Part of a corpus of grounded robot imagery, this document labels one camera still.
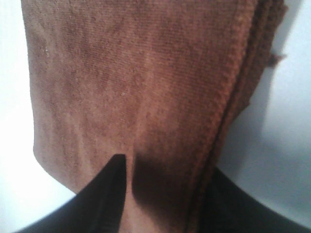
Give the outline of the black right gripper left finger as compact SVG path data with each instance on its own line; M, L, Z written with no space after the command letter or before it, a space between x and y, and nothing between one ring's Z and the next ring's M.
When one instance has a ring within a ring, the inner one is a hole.
M126 158L114 155L74 198L22 233L117 233L126 195Z

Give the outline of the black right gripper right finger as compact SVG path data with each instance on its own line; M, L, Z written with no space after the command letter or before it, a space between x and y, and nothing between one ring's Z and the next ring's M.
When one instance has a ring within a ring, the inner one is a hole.
M309 233L242 191L219 169L207 186L199 233Z

